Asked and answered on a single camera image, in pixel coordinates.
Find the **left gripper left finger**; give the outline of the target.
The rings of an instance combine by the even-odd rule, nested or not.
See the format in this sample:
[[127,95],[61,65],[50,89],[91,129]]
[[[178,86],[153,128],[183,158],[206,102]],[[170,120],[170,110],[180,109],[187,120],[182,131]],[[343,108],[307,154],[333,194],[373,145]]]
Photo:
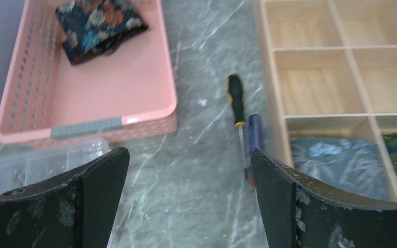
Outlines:
[[0,195],[0,247],[106,247],[130,162],[118,147]]

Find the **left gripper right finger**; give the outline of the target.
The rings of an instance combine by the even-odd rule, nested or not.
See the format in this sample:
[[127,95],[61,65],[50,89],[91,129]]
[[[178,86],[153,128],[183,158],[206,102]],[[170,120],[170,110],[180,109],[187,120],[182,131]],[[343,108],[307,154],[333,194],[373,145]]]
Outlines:
[[269,247],[397,247],[397,203],[337,189],[260,150],[251,163]]

